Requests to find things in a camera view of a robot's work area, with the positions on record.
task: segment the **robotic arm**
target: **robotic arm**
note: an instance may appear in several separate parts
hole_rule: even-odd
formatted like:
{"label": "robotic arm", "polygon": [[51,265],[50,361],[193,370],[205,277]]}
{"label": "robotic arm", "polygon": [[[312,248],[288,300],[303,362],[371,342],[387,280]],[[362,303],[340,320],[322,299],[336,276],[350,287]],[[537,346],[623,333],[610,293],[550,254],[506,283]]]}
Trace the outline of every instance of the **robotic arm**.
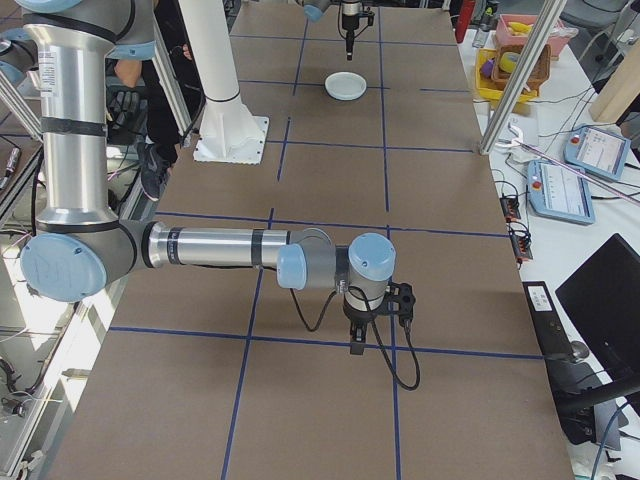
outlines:
{"label": "robotic arm", "polygon": [[[139,268],[264,267],[277,270],[281,287],[344,294],[352,353],[363,352],[367,324],[376,315],[411,321],[411,287],[390,283],[395,250],[379,234],[361,235],[347,247],[333,245],[317,229],[170,228],[118,219],[107,206],[104,60],[153,56],[151,1],[17,2],[24,7],[25,30],[38,45],[48,182],[47,206],[37,217],[39,235],[21,255],[33,288],[76,302]],[[198,149],[240,155],[260,129],[240,100],[222,2],[180,0],[180,6],[196,59],[207,58],[206,45],[222,46],[209,49],[216,52],[213,58],[199,64],[208,110]]]}

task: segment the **laptop screen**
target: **laptop screen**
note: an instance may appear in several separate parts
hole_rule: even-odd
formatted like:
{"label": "laptop screen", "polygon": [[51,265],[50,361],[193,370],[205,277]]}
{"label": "laptop screen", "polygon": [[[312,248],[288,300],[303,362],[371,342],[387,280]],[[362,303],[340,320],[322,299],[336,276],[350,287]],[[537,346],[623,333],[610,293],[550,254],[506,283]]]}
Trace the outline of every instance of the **laptop screen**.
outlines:
{"label": "laptop screen", "polygon": [[[614,380],[640,372],[640,255],[613,235],[556,295],[592,354]],[[627,396],[640,401],[640,394]],[[640,414],[640,407],[634,405]]]}

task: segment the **person's leg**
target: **person's leg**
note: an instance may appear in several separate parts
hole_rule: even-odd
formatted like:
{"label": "person's leg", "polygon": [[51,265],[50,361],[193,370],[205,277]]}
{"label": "person's leg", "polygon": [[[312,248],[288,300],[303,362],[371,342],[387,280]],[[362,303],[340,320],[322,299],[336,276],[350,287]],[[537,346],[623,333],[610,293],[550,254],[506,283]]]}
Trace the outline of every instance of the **person's leg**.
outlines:
{"label": "person's leg", "polygon": [[147,135],[148,140],[153,143],[138,146],[142,190],[154,202],[160,198],[167,169],[178,159],[175,149],[175,144],[179,141],[178,127],[169,105],[165,104],[164,98],[155,101],[149,99]]}

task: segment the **white desk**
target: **white desk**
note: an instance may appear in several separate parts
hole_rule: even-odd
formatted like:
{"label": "white desk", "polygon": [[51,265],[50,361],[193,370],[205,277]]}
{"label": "white desk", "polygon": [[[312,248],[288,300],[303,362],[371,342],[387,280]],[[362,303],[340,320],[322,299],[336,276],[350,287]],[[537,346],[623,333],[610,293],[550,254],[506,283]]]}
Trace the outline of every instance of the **white desk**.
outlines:
{"label": "white desk", "polygon": [[[475,92],[474,66],[476,49],[471,47],[474,31],[467,32],[464,43],[460,45],[459,51],[462,62],[465,66],[469,86]],[[493,48],[493,37],[489,40],[487,48]],[[540,98],[536,101],[555,101],[566,97],[577,95],[590,88],[589,79],[586,77],[580,64],[576,60],[571,50],[566,47],[558,61],[552,62],[551,77],[541,87]],[[584,101],[595,100],[596,94],[591,95],[593,90],[587,92],[584,97],[571,98],[560,103],[537,103],[533,108],[537,112],[538,131],[540,134],[539,147],[557,159],[562,159],[562,149],[568,138],[568,133],[560,134],[553,141],[554,137],[542,136],[555,133],[560,130],[570,130],[578,114],[577,125],[581,123],[594,124],[595,122],[589,114],[589,107],[582,109]],[[482,102],[482,99],[475,93],[476,113],[482,125],[486,125],[486,118],[489,113],[489,103]],[[571,115],[569,121],[563,126],[565,120]],[[525,191],[525,179],[509,168],[505,161],[507,154],[500,149],[495,149],[490,155],[491,166],[504,173],[507,181],[513,183],[520,193]],[[629,154],[627,163],[638,164],[633,154]],[[521,171],[525,171],[525,166],[520,166]],[[496,180],[501,180],[499,172],[494,172]],[[622,181],[640,184],[640,171],[625,168]],[[609,197],[610,194],[590,185],[592,195]],[[623,191],[633,191],[624,186]],[[508,187],[505,193],[512,193]],[[532,253],[534,260],[525,262],[520,270],[523,281],[544,280],[552,295],[552,300],[558,307],[560,317],[570,340],[579,340],[580,335],[569,321],[567,315],[562,310],[560,302],[555,296],[555,289],[558,288],[593,252],[595,252],[613,233],[620,233],[629,244],[640,252],[640,209],[623,200],[595,201],[594,209],[596,223],[590,226],[574,225],[567,222],[537,217],[528,208],[528,224],[532,234]],[[592,356],[587,359],[594,371],[602,370],[602,366]],[[600,374],[600,379],[607,382],[610,379],[606,374]],[[624,414],[629,418],[630,425],[623,428],[624,431],[632,435],[640,436],[640,419],[631,408],[626,408]],[[640,477],[640,442],[633,439],[621,438],[623,460],[614,464],[616,473],[626,473],[634,477]],[[591,457],[596,452],[596,447],[591,444],[572,448],[572,453],[577,456]]]}

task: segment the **bottle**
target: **bottle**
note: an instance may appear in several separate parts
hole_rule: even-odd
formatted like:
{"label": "bottle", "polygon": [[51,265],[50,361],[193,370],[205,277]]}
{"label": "bottle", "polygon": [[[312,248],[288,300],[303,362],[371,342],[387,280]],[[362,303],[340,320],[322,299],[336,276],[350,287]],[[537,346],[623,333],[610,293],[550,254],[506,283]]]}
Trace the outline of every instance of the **bottle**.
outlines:
{"label": "bottle", "polygon": [[460,14],[458,15],[458,22],[456,23],[456,42],[463,42],[464,34],[467,33],[467,28],[469,27],[469,22],[471,21],[475,7],[476,0],[464,0],[462,3]]}
{"label": "bottle", "polygon": [[482,12],[482,18],[480,18],[480,25],[476,31],[476,36],[473,39],[473,48],[483,48],[487,39],[489,38],[489,32],[494,23],[494,17],[498,11],[498,2],[488,0],[487,8]]}

